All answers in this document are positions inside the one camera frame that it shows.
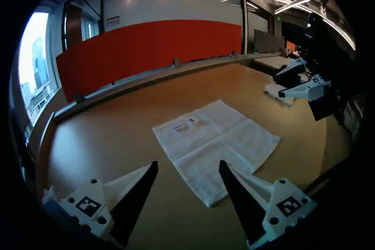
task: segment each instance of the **wooden table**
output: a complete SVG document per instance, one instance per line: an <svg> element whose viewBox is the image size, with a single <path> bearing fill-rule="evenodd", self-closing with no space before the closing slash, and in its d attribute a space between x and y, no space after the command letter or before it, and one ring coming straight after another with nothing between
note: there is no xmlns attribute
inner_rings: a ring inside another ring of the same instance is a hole
<svg viewBox="0 0 375 250"><path fill-rule="evenodd" d="M255 175L270 182L286 177L306 187L320 174L324 158L346 155L348 137L332 119L315 122L305 99L289 107L268 96L263 89L270 82L271 77L254 69L227 65L90 108L57 127L51 148L51 183L67 195L92 178L110 181L157 160L159 173L129 247L246 249L230 199L206 207L174 168L152 127L220 98L281 137Z"/></svg>

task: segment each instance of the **white towel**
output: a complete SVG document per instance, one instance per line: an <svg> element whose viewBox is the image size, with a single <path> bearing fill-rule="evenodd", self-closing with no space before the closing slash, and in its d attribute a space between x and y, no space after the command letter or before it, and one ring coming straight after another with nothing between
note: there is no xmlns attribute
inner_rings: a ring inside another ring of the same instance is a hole
<svg viewBox="0 0 375 250"><path fill-rule="evenodd" d="M278 96L278 92L285 90L286 88L272 82L271 84L268 84L264 87L264 91L267 92L271 97L277 98L281 100L283 103L291 106L293 104L294 98L280 98Z"/></svg>
<svg viewBox="0 0 375 250"><path fill-rule="evenodd" d="M208 207L228 195L219 173L220 160L252 174L280 141L221 100L153 130L182 178Z"/></svg>

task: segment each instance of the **sky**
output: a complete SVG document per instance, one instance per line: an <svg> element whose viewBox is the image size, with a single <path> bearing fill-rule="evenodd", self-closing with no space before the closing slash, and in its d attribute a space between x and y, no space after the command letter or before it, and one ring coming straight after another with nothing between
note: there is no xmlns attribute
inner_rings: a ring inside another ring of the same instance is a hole
<svg viewBox="0 0 375 250"><path fill-rule="evenodd" d="M37 38L42 38L43 58L45 58L45 30L47 27L47 19L47 13L33 13L21 39L18 66L20 83L24 84L28 81L31 93L33 93L37 87L32 66L32 44Z"/></svg>

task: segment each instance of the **skyscraper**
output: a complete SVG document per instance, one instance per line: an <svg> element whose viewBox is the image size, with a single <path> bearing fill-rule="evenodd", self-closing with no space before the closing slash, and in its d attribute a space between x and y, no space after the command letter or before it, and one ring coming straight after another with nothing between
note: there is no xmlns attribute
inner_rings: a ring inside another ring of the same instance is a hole
<svg viewBox="0 0 375 250"><path fill-rule="evenodd" d="M21 84L21 92L22 92L23 100L25 102L25 107L27 109L31 101L31 92L30 92L29 82L26 82L25 84Z"/></svg>
<svg viewBox="0 0 375 250"><path fill-rule="evenodd" d="M42 47L42 38L37 38L32 44L32 65L37 89L39 89L45 82L49 81Z"/></svg>

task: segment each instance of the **ceiling light fixture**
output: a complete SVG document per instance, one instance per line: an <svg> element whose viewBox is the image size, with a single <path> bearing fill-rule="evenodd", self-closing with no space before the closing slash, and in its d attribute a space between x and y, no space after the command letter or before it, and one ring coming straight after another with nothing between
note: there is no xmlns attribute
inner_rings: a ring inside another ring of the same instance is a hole
<svg viewBox="0 0 375 250"><path fill-rule="evenodd" d="M278 2L282 2L282 3L285 3L285 4L289 4L291 3L291 1L289 0L274 0L274 1L278 1ZM298 9L301 9L305 12L308 12L308 13L314 13L314 14L317 14L319 15L323 21L325 23L327 23L330 27L332 27L338 34L340 34L346 42L348 42L348 44L350 45L350 47L352 47L353 50L355 50L355 43L353 42L353 40L349 37L349 35L344 32L340 27L338 27L334 22L330 21L327 17L325 17L324 15L320 14L320 13L317 13L315 11L313 11L312 9L306 7L306 6L302 6L302 5L298 5L298 6L294 6L293 8L298 8Z"/></svg>
<svg viewBox="0 0 375 250"><path fill-rule="evenodd" d="M284 3L284 4L289 4L289 3L292 2L290 0L274 0L274 1L281 2L281 3ZM309 13L309 14L314 12L313 10L311 10L308 7L303 6L303 5L297 5L297 6L294 6L293 8L298 8L298 9L303 10L303 11Z"/></svg>
<svg viewBox="0 0 375 250"><path fill-rule="evenodd" d="M250 2L246 2L246 4L248 4L249 6L252 6L252 7L253 7L253 8L255 8L255 9L258 9L258 7L257 7L257 6L255 6L255 5L251 4Z"/></svg>
<svg viewBox="0 0 375 250"><path fill-rule="evenodd" d="M295 6L298 6L298 5L301 5L303 3L306 3L306 2L309 2L310 0L294 0L293 2L290 2L289 4L286 4L285 6L282 6L281 8L278 8L276 11L275 11L275 14L279 14L281 12L284 12L286 11L287 9L290 9L292 7L295 7Z"/></svg>

